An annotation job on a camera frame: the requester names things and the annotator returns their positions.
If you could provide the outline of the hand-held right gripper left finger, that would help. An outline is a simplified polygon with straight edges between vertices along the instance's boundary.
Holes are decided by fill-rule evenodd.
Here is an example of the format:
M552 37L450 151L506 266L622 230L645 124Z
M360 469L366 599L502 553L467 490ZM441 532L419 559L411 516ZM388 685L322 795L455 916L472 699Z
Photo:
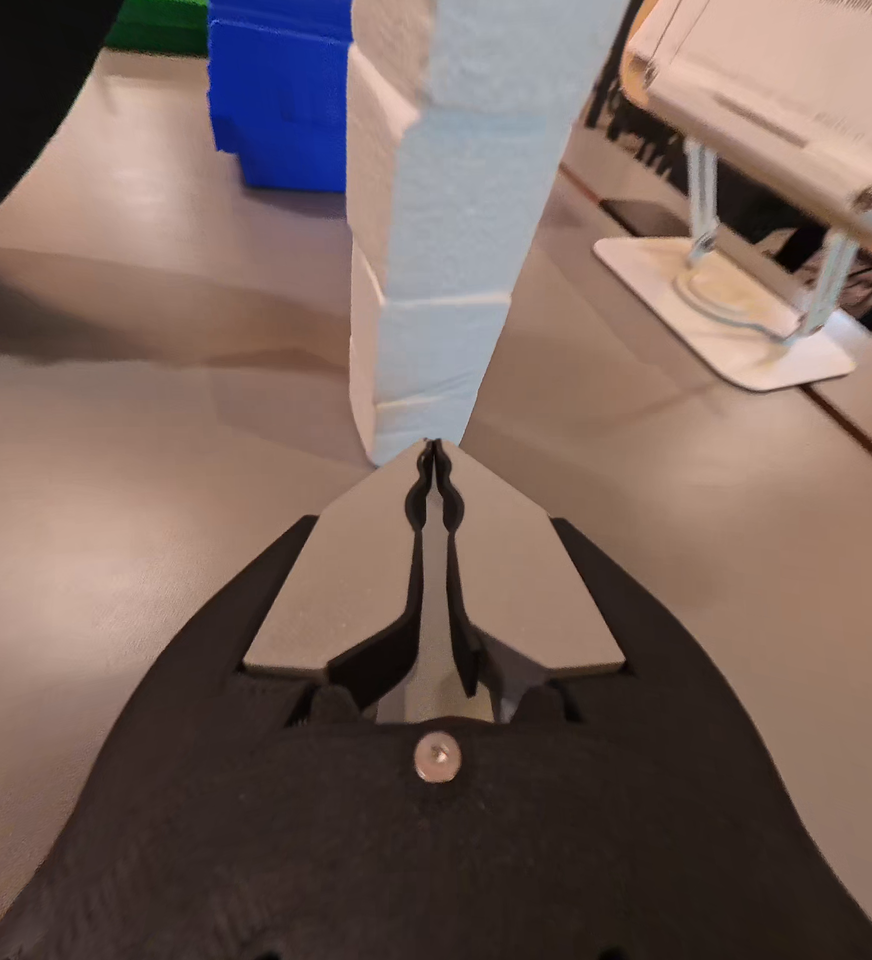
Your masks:
M342 687L363 710L406 678L432 468L432 443L418 441L319 514L245 654L248 673Z

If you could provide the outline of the green plastic bin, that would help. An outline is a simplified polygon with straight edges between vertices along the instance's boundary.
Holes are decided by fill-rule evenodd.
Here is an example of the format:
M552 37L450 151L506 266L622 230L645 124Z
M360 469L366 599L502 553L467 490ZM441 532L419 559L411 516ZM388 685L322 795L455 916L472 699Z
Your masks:
M207 1L125 1L105 48L206 58L208 12Z

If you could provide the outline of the printed instruction sheet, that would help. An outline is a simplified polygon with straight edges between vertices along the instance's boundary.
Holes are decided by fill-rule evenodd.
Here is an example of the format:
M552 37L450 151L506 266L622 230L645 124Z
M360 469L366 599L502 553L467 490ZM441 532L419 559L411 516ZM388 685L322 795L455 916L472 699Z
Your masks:
M669 67L872 172L872 2L707 2Z

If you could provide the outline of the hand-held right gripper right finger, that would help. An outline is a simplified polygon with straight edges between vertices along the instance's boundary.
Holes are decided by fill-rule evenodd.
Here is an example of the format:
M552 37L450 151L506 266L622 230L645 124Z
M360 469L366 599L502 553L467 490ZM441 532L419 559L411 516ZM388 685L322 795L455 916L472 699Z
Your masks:
M453 443L432 454L466 696L484 688L494 720L509 721L528 690L618 671L624 654L550 514Z

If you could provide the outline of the person's left forearm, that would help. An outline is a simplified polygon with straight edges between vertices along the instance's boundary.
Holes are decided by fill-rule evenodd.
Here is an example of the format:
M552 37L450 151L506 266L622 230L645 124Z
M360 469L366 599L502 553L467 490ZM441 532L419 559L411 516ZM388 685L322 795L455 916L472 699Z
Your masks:
M120 1L0 1L0 205L78 98Z

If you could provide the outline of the white hard foam cube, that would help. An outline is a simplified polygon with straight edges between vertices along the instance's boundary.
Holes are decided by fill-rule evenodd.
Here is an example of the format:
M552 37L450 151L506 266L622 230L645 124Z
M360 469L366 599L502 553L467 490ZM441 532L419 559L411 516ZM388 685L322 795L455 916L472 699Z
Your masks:
M349 383L376 404L479 381L510 311L509 293L399 297L351 252Z
M573 118L623 1L355 1L355 47L415 106Z
M346 216L382 296L509 294L569 132L564 119L417 105L352 44Z
M359 439L375 466L392 461L422 440L459 443L466 432L482 378L466 375L421 393L378 400L372 394L369 365L353 338L348 344L348 397Z

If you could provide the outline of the white wooden document stand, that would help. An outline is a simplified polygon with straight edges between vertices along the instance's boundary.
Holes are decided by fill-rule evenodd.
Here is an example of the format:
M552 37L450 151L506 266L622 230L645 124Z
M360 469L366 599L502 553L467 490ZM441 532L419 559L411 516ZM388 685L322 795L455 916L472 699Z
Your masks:
M622 89L683 136L689 238L603 239L602 263L725 381L754 393L841 378L856 364L826 332L860 249L872 255L872 172L807 145L669 67L707 2L645 2L627 36ZM716 251L717 162L826 226L825 259L794 308Z

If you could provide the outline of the blue plastic bin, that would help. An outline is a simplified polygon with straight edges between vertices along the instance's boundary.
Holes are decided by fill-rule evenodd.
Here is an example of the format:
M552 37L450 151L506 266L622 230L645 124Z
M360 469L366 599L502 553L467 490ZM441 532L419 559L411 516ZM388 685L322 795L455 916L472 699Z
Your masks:
M344 194L350 1L210 1L216 148L254 189Z

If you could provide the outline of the black phone on table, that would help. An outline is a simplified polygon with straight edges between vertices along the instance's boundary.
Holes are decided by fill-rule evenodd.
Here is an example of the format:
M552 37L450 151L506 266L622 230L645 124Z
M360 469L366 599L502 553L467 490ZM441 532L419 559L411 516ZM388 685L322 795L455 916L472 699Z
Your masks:
M634 237L688 237L684 220L662 204L632 198L603 198L600 209Z

